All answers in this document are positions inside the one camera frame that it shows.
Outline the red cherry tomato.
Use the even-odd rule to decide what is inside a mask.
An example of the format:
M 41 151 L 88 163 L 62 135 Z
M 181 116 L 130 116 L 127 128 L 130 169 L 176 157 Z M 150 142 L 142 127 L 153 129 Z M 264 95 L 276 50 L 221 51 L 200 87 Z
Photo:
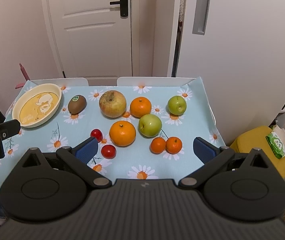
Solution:
M 103 139 L 103 134 L 102 134 L 102 132 L 99 130 L 99 129 L 93 129 L 92 131 L 91 131 L 91 133 L 90 133 L 90 136 L 91 137 L 94 137 L 96 140 L 97 140 L 97 142 L 101 142 L 102 141 L 102 139 Z
M 113 159 L 116 156 L 116 148 L 113 145 L 104 145 L 101 148 L 101 155 L 106 159 Z

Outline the small tangerine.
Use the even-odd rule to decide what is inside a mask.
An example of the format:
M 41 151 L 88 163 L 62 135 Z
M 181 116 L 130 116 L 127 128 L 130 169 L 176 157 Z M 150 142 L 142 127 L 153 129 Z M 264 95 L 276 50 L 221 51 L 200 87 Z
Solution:
M 169 154 L 177 154 L 182 147 L 182 141 L 178 137 L 169 137 L 166 141 L 166 151 Z
M 156 137 L 150 144 L 150 151 L 154 154 L 161 154 L 166 149 L 166 140 L 162 137 Z

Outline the large front orange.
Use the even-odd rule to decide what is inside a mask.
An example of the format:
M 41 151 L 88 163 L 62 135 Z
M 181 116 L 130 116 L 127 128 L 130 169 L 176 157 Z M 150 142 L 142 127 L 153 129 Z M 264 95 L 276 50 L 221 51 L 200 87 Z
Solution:
M 117 121 L 110 127 L 109 137 L 116 146 L 126 147 L 135 141 L 135 127 L 128 121 Z

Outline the green apple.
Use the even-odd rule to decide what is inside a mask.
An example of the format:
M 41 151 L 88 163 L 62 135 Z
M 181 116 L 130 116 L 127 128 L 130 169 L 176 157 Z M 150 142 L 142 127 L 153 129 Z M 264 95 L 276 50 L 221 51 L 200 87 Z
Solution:
M 168 110 L 173 115 L 183 115 L 187 110 L 187 103 L 182 96 L 176 95 L 168 100 Z
M 154 114 L 146 114 L 140 118 L 138 129 L 144 137 L 153 138 L 160 133 L 162 121 Z

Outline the cream oval duck plate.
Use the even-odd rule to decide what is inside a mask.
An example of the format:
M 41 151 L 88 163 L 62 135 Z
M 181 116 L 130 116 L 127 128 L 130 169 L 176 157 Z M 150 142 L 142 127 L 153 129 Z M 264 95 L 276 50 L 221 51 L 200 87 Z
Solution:
M 57 85 L 37 85 L 17 100 L 12 109 L 12 119 L 18 120 L 24 128 L 38 127 L 53 117 L 61 99 L 62 91 Z

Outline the yellow stool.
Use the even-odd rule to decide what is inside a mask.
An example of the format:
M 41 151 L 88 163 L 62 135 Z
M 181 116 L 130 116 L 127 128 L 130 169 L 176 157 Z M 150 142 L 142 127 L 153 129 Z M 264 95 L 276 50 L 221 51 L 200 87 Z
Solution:
M 266 140 L 266 136 L 271 132 L 272 130 L 267 126 L 257 127 L 238 136 L 230 148 L 238 153 L 249 153 L 253 148 L 261 148 L 282 178 L 285 178 L 285 157 L 278 159 Z

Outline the brown kiwi with sticker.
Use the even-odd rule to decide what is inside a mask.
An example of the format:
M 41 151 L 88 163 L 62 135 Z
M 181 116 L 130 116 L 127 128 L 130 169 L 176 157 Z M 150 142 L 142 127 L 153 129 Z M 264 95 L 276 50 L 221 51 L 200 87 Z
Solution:
M 83 95 L 75 95 L 68 103 L 68 111 L 71 115 L 81 113 L 87 106 L 87 100 Z

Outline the large yellow-red apple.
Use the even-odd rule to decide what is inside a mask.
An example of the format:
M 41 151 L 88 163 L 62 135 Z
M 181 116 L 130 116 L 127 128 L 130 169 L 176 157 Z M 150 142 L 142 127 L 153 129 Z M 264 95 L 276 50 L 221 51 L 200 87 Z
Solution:
M 108 118 L 118 118 L 127 109 L 125 96 L 116 90 L 108 90 L 102 94 L 99 100 L 102 114 Z

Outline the green wet wipes pack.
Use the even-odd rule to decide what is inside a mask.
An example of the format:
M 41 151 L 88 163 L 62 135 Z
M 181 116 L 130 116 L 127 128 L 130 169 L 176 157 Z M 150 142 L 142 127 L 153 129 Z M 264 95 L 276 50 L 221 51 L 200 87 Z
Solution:
M 285 146 L 275 132 L 268 134 L 266 136 L 266 140 L 277 159 L 282 159 L 285 157 Z

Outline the white chair back left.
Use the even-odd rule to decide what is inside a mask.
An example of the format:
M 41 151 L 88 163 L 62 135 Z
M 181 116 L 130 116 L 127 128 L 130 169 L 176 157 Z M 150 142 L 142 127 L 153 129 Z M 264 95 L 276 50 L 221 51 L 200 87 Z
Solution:
M 36 85 L 42 85 L 45 83 L 53 83 L 59 87 L 82 87 L 89 86 L 88 80 L 84 77 L 72 77 L 72 78 L 58 78 L 58 79 L 40 79 L 31 80 Z

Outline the orange behind green apple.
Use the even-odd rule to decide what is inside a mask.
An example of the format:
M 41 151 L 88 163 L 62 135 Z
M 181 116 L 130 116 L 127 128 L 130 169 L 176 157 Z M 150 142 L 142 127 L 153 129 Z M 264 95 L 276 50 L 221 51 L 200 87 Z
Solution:
M 146 97 L 137 97 L 130 103 L 130 113 L 135 118 L 141 118 L 146 114 L 150 114 L 152 104 Z

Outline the white panel door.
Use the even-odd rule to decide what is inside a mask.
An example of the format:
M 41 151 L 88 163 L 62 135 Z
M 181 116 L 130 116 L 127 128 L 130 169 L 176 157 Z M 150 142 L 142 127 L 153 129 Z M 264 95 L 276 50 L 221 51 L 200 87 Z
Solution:
M 114 83 L 139 75 L 139 0 L 42 0 L 50 47 L 60 77 Z

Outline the white wardrobe sliding door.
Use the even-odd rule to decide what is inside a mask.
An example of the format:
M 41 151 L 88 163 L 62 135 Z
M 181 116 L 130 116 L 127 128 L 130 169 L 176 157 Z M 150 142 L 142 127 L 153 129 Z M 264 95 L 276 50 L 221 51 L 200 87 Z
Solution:
M 201 77 L 226 143 L 285 105 L 285 0 L 185 0 L 176 75 Z

